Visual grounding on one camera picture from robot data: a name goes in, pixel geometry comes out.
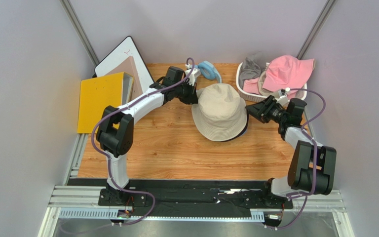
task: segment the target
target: wooden table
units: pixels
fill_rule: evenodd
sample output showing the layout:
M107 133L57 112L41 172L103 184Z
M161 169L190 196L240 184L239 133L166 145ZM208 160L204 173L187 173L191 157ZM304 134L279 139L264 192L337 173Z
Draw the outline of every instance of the wooden table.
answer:
M169 66L149 64L154 79ZM235 89L238 64L215 64L223 83ZM216 83L202 76L197 88ZM134 127L134 143L128 152L130 178L267 180L287 175L294 149L277 133L278 124L262 124L250 117L247 132L235 140L219 143L202 136L194 125L191 106L178 99L150 112ZM107 177L105 157L87 141L78 177Z

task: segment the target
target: cable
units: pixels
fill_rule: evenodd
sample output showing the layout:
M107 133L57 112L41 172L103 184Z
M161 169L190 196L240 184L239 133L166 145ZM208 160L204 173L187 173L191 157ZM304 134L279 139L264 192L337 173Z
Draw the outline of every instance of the cable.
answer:
M94 139L94 137L95 137L96 129L100 126L101 123L103 123L105 120L107 120L107 119L110 118L111 116L116 115L116 114L118 114L118 113L120 113L120 112L122 112L122 111L124 111L124 110L128 110L129 108L135 106L137 103L139 103L139 102L142 101L143 99L145 99L145 98L147 98L147 97L149 97L149 96L151 96L151 95L154 95L154 94L156 94L156 93L159 93L159 92L162 92L162 91L166 91L166 90L172 89L172 88L174 88L175 86L178 86L178 85L184 83L184 82L189 78L189 76L191 75L191 73L192 73L192 71L193 71L193 69L194 69L194 67L195 67L195 61L194 61L194 59L191 58L191 57L187 58L187 63L188 63L189 60L191 60L191 62L192 62L191 71L190 71L190 72L189 72L189 73L188 73L188 74L187 74L182 80L180 80L179 82L177 82L176 84L173 84L173 85L171 85L171 86L168 86L168 87L165 87L165 88L162 88L162 89L156 90L156 91L152 91L152 92L147 93L147 94L145 93L146 96L139 97L139 98L137 98L136 100L132 101L131 104L128 105L128 107L124 107L124 108L121 108L121 109L115 110L114 112L112 112L112 113L106 115L105 117L103 117L99 122L96 123L95 127L94 127L93 130L92 130L92 133L91 133L91 135L90 135L90 139L91 139L91 142L92 142L92 146L93 146L93 148L94 148L97 152L99 152L99 153L101 153L101 154L103 154L104 156L107 157L107 160L108 160L108 178L112 181L112 183L113 183L113 185L115 186L115 188L117 188L118 190L120 190L120 191L122 191L122 192L126 192L126 193L131 193L131 194L145 194L145 195L149 195L149 196L153 199L152 206L150 207L150 210L149 210L146 214L144 214L142 217L140 217L140 218L137 219L137 220L134 220L134 221L131 221L131 222L127 222L127 223L123 223L123 224L121 224L122 226L129 226L129 225L136 224L136 223L142 221L142 220L143 220L144 218L146 218L148 215L150 215L150 213L151 213L151 212L153 211L153 209L154 209L154 205L155 205L155 202L156 202L156 198L154 197L153 194L151 194L151 193L149 193L149 192L144 192L144 191L133 191L133 190L127 190L127 189L124 189L124 188L120 187L120 186L115 182L115 180L114 180L113 177L112 177L112 171L111 171L111 158L110 158L110 156L109 156L106 152L100 150L100 149L96 146L96 144L95 144L95 139ZM101 229L101 228L105 228L105 227L108 227L108 226L112 226L112 224L99 226L99 227L96 227L96 228L94 228L94 229L92 229L92 230L83 231L83 232L78 232L78 233L73 233L73 232L65 231L65 230L62 228L62 226L60 226L60 230L61 230L63 233L65 233L65 234L69 234L69 235L81 235L81 234L86 234L86 233L89 233L89 232L92 232L92 231L95 231L95 230L98 230L98 229Z
M303 202L303 205L302 205L302 208L299 210L298 214L296 215L296 217L287 225L285 226L282 226L282 227L269 227L269 226L266 226L264 225L265 228L269 228L271 230L283 230L283 229L286 229L286 228L289 228L291 227L294 222L300 217L300 215L302 214L303 212L303 209L305 208L306 206L306 201L308 200L308 196L310 195L313 195L314 192L315 192L315 187L316 187L316 162L317 162L317 157L318 157L318 144L316 143L315 139L313 137L311 137L308 132L306 131L305 129L305 126L308 125L310 122L314 121L316 118L318 118L325 110L325 107L326 107L326 103L325 103L325 99L322 95L320 95L318 92L316 91L313 91L313 90L310 90L310 89L303 89L303 88L293 88L293 89L290 89L290 90L303 90L303 91L307 91L307 92L310 92L310 93L313 93L315 95L317 95L319 98L321 98L322 100L322 109L319 113L317 113L317 115L315 115L313 118L311 118L310 120L307 120L304 124L302 124L301 126L301 131L302 133L309 139L312 141L313 143L313 167L312 167L312 187L311 187L311 191L309 193L305 193L305 192L297 192L297 193L290 193L290 194L287 194L287 197L290 198L290 199L295 199L295 198L300 198L300 197L305 197L305 201Z

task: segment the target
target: yellow binder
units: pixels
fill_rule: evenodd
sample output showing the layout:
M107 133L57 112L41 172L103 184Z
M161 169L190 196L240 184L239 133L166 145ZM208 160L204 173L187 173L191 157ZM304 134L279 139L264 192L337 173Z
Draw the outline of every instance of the yellow binder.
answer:
M91 133L108 105L128 103L133 82L124 72L81 81L77 133Z

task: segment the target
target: pink cloth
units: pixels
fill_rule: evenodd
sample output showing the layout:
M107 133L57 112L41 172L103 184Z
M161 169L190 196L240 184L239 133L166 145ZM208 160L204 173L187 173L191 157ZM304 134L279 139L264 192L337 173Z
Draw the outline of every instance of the pink cloth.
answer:
M270 62L265 72L263 88L277 91L285 88L301 88L314 69L315 59L299 60L290 55L278 57Z
M260 78L244 80L242 90L245 92L248 92L248 93L259 95L260 94L260 92L258 91L258 80L259 79Z

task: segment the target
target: gray floor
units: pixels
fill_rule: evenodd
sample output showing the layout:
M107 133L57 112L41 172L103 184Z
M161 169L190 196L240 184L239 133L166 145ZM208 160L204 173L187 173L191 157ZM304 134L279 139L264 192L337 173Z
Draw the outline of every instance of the gray floor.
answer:
M284 214L283 225L294 218ZM58 225L69 232L81 232L110 223L109 220L60 219ZM57 228L55 237L67 235ZM127 236L127 237L338 237L332 213L303 213L299 220L286 230L271 231L261 223L240 222L194 222L194 221L142 221L125 227L106 227L81 237Z

